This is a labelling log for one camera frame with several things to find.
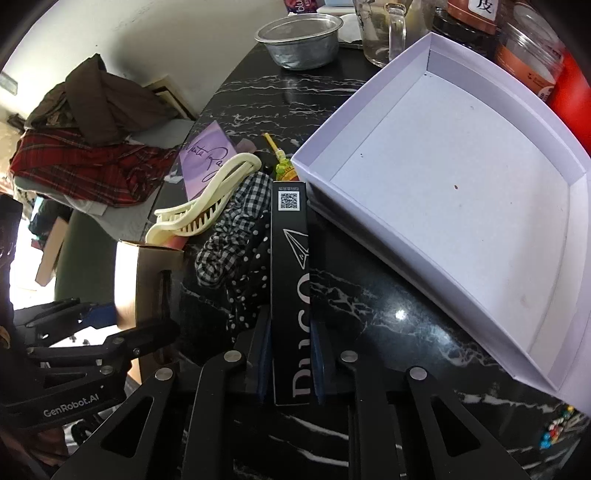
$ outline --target brown clothing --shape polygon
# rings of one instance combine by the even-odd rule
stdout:
[[[52,88],[25,123],[26,128],[79,128],[92,146],[121,143],[178,112],[147,88],[107,73],[97,53]]]

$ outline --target cardboard box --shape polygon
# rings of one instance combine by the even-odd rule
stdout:
[[[120,241],[115,260],[115,307],[117,325],[122,330],[153,322],[166,321],[170,312],[171,272],[183,265],[183,252],[139,242]],[[132,361],[130,376],[138,383],[172,358],[169,349]]]
[[[35,281],[42,287],[46,287],[53,277],[53,267],[56,264],[57,256],[68,233],[68,226],[68,222],[63,218],[56,218],[56,222],[53,224],[51,232],[47,237],[47,242],[43,249],[43,257],[41,257],[41,263],[35,276]]]
[[[292,162],[514,378],[591,413],[591,158],[527,87],[430,33]]]
[[[271,334],[276,405],[307,404],[310,366],[310,274],[306,184],[275,181],[271,212]]]

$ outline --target aluminum container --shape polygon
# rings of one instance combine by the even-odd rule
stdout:
[[[256,33],[271,58],[288,70],[310,70],[333,61],[339,52],[339,17],[300,14],[275,20]]]

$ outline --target white marble veining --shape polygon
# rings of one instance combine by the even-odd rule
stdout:
[[[540,410],[542,413],[552,413],[556,411],[560,411],[560,407],[563,405],[561,401],[557,401],[555,405],[547,405],[541,404],[538,405],[536,403],[524,403],[519,401],[513,400],[505,400],[503,398],[496,398],[489,394],[468,394],[464,392],[456,391],[458,396],[460,397],[460,401],[464,404],[475,404],[475,403],[485,403],[488,405],[509,405],[511,407],[524,407],[524,408],[536,408]]]

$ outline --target purple card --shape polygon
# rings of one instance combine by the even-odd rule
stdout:
[[[221,166],[234,155],[236,150],[217,121],[196,136],[178,154],[187,198],[193,200],[197,197]]]

